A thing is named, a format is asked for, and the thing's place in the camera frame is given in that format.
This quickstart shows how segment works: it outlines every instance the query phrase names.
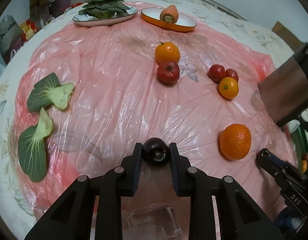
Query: plate with leafy greens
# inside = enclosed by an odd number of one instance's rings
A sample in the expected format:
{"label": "plate with leafy greens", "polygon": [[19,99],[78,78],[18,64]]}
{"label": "plate with leafy greens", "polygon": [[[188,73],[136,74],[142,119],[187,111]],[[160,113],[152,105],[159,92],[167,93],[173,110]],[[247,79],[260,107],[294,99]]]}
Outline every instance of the plate with leafy greens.
{"label": "plate with leafy greens", "polygon": [[137,8],[123,4],[124,0],[85,0],[86,5],[73,18],[84,27],[113,25],[129,20]]}

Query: pink plastic sheet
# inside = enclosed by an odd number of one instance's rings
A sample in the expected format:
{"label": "pink plastic sheet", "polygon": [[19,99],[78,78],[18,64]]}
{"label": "pink plastic sheet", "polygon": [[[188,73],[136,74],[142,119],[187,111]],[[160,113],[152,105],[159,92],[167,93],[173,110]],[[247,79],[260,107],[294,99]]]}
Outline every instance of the pink plastic sheet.
{"label": "pink plastic sheet", "polygon": [[[258,93],[257,83],[274,70],[271,57],[199,20],[191,33],[163,30],[140,17],[142,8],[153,5],[128,4],[139,9],[131,20],[91,28],[70,23],[32,56],[15,99],[15,139],[38,120],[26,107],[36,82],[55,72],[61,83],[73,82],[75,90],[66,110],[48,108],[54,131],[47,140],[45,179],[33,183],[18,166],[30,207],[39,217],[77,176],[103,175],[131,155],[135,143],[159,137],[177,143],[180,154],[206,174],[233,176],[273,218],[284,200],[274,179],[256,168],[255,154],[267,147],[284,160],[295,160],[289,140],[268,116]],[[172,87],[156,79],[154,51],[161,41],[175,43],[181,52],[181,78]],[[232,101],[223,99],[206,75],[216,63],[238,72],[239,94]],[[218,148],[220,132],[232,123],[246,125],[252,135],[250,152],[240,161],[226,160]],[[169,165],[143,163],[137,194],[124,198],[122,208],[152,203],[174,208],[186,238],[190,202],[175,196]]]}

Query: leafy green vegetable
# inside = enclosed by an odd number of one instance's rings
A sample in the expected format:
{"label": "leafy green vegetable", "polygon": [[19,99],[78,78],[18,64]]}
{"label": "leafy green vegetable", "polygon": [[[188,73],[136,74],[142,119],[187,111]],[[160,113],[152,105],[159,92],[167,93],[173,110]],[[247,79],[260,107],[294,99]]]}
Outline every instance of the leafy green vegetable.
{"label": "leafy green vegetable", "polygon": [[124,5],[124,0],[85,0],[88,4],[83,6],[79,14],[88,14],[98,19],[110,19],[115,14],[118,17],[129,15],[126,10],[129,7]]}
{"label": "leafy green vegetable", "polygon": [[61,85],[56,74],[51,73],[34,85],[27,100],[28,111],[36,112],[50,104],[64,110],[68,106],[73,89],[74,84]]}
{"label": "leafy green vegetable", "polygon": [[23,172],[33,182],[44,179],[47,172],[44,138],[51,135],[54,125],[42,107],[38,123],[28,127],[18,139],[18,158]]}

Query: oval plate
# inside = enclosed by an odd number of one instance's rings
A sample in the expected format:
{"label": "oval plate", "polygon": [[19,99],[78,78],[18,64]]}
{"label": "oval plate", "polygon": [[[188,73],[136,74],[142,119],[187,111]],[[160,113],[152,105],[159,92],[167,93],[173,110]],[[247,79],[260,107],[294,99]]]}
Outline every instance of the oval plate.
{"label": "oval plate", "polygon": [[163,22],[159,19],[162,11],[163,9],[161,8],[144,8],[141,10],[141,16],[150,24],[181,33],[190,32],[197,25],[193,19],[181,13],[179,13],[178,20],[175,24]]}
{"label": "oval plate", "polygon": [[99,20],[94,16],[90,16],[88,14],[76,14],[73,18],[73,21],[83,27],[92,27],[92,26],[105,26],[105,25],[113,25],[116,23],[121,23],[124,21],[129,20],[130,18],[132,18],[135,14],[137,14],[137,8],[135,8],[134,6],[129,6],[129,10],[127,10],[126,12],[129,14],[127,16],[122,16],[122,17],[117,17],[117,15],[115,14],[112,18],[110,19],[103,19],[103,20]]}

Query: orange plate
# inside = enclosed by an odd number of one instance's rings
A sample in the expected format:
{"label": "orange plate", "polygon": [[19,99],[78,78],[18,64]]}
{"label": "orange plate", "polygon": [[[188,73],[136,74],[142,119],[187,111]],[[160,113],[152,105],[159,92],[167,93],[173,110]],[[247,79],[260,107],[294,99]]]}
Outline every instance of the orange plate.
{"label": "orange plate", "polygon": [[181,13],[179,13],[178,21],[175,24],[163,22],[159,19],[162,11],[161,8],[144,8],[141,10],[141,16],[150,24],[181,33],[190,32],[197,25],[193,19]]}

